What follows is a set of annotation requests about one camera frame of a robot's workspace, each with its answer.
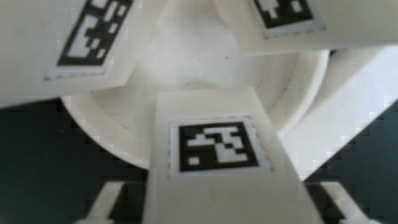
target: white plastic part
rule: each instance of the white plastic part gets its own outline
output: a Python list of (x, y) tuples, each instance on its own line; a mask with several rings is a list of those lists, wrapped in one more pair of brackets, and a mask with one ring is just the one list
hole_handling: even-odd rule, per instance
[(369, 220), (356, 203), (346, 193), (346, 190), (337, 182), (321, 182), (321, 187), (326, 191), (333, 204), (344, 215), (340, 224), (379, 224), (374, 220)]
[(172, 0), (125, 86), (63, 97), (72, 118), (109, 153), (148, 167), (159, 91), (253, 86), (278, 130), (292, 128), (323, 79), (328, 51), (243, 57), (211, 0)]
[(398, 99), (398, 47), (339, 51), (314, 103), (282, 137), (301, 180)]
[[(74, 39), (70, 34), (74, 27), (84, 32), (99, 24), (97, 18), (83, 13), (90, 1), (0, 1), (0, 107), (125, 83), (164, 1), (132, 1), (106, 60), (97, 66), (58, 65), (67, 40), (76, 49), (65, 53), (70, 56), (86, 53), (83, 33)], [(79, 18), (92, 22), (81, 27)]]
[[(303, 0), (299, 2), (305, 3), (303, 8), (308, 7), (307, 14), (312, 19), (299, 20), (301, 14), (294, 16), (291, 12), (287, 17), (291, 21), (285, 25), (269, 23), (267, 27), (255, 1), (214, 0), (216, 10), (246, 55), (398, 43), (398, 28), (390, 26), (385, 29), (390, 21), (398, 20), (394, 0), (362, 0), (360, 2), (356, 0)], [(292, 8), (292, 4), (267, 8), (267, 16), (276, 17), (275, 10), (282, 12)]]
[(88, 211), (86, 218), (76, 224), (113, 224), (108, 220), (124, 182), (106, 182)]
[[(253, 140), (262, 146), (271, 169), (250, 166), (255, 172), (244, 172), (246, 166), (230, 168), (228, 164), (223, 169), (218, 167), (200, 171), (195, 169), (193, 172), (203, 173), (200, 176), (187, 175), (191, 170), (179, 169), (177, 171), (184, 174), (172, 178), (170, 167), (173, 162), (179, 162), (170, 159), (173, 122), (186, 121), (186, 125), (191, 125), (191, 120), (202, 120), (209, 125), (207, 120), (211, 120), (211, 124), (218, 127), (223, 119), (234, 118), (235, 122), (241, 117), (250, 118), (251, 121)], [(232, 88), (159, 93), (154, 125), (141, 223), (321, 224), (253, 89)], [(187, 132), (179, 134), (179, 140), (184, 139)]]

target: white curved surface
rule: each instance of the white curved surface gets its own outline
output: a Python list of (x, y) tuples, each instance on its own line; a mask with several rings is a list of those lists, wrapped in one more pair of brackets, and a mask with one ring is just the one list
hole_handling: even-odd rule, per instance
[(269, 120), (282, 137), (296, 125), (312, 104), (326, 71), (328, 51), (299, 54), (287, 89), (269, 109)]
[(157, 91), (251, 86), (266, 111), (287, 107), (291, 120), (299, 120), (308, 103), (278, 106), (278, 99), (298, 83), (305, 91), (294, 100), (310, 101), (326, 59), (326, 51), (241, 57), (212, 1), (172, 0), (125, 86), (63, 97), (67, 110), (102, 148), (147, 168)]

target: black and white square pattern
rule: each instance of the black and white square pattern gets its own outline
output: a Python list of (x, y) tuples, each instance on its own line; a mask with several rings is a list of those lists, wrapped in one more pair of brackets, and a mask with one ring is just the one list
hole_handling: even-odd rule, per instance
[(253, 0), (266, 28), (285, 26), (314, 18), (307, 0)]
[(86, 0), (58, 66), (102, 66), (132, 0)]
[(170, 130), (173, 174), (230, 173), (264, 166), (248, 117), (175, 122)]
[(250, 0), (266, 28), (275, 37), (324, 29), (312, 0)]

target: white plastic structure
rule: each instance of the white plastic structure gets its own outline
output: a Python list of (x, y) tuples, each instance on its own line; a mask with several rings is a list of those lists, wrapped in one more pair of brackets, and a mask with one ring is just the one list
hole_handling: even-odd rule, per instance
[(315, 96), (328, 51), (243, 57), (212, 1), (172, 0), (141, 54), (125, 85), (63, 97), (63, 104), (102, 148), (147, 169), (157, 92), (251, 86), (287, 132)]
[(398, 43), (394, 0), (214, 0), (246, 55)]
[(77, 220), (74, 224), (113, 224), (108, 219), (116, 196), (120, 193), (124, 182), (106, 182), (95, 198), (93, 205), (86, 214), (86, 218)]
[(342, 50), (282, 143), (301, 180), (337, 153), (398, 99), (398, 47)]
[(0, 107), (125, 83), (164, 1), (0, 1)]
[(253, 89), (159, 93), (154, 125), (141, 223), (321, 224)]

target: white panel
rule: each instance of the white panel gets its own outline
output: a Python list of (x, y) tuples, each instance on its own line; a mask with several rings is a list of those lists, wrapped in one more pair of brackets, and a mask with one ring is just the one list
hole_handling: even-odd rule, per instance
[(0, 1), (0, 107), (125, 83), (164, 0), (136, 0), (109, 13), (109, 22), (124, 13), (111, 42), (97, 37), (102, 18), (84, 13), (108, 2), (118, 0)]
[(214, 0), (244, 54), (398, 43), (394, 0), (275, 1)]

